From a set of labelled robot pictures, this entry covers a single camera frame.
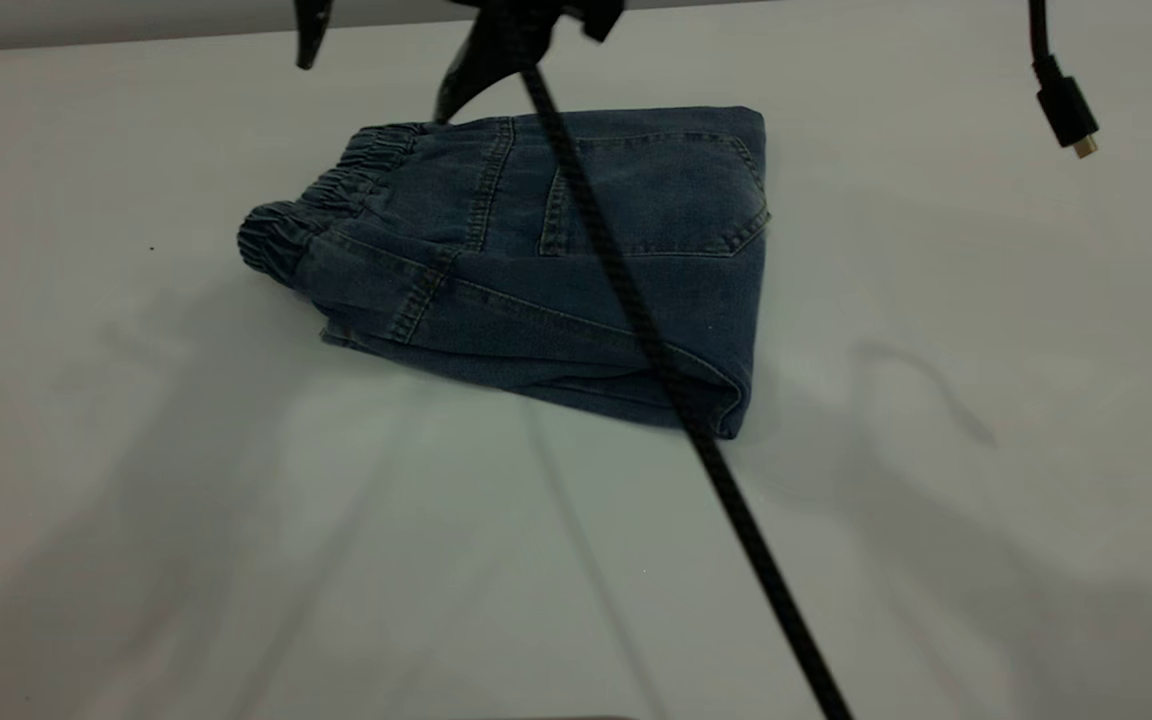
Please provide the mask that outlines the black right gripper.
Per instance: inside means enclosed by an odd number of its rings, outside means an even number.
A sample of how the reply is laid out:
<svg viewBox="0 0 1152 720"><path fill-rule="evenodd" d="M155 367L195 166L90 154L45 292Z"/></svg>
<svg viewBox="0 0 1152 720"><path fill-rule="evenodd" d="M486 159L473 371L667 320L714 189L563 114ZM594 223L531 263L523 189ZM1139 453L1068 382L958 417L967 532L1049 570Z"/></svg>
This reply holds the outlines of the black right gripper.
<svg viewBox="0 0 1152 720"><path fill-rule="evenodd" d="M444 74L435 92L433 122L447 124L475 97L520 71L525 55L538 65L550 50L550 28L559 17L576 18L581 32L596 44L608 36L626 13L626 1L462 1L476 17L467 40ZM294 0L296 59L301 70L314 68L332 24L333 0Z"/></svg>

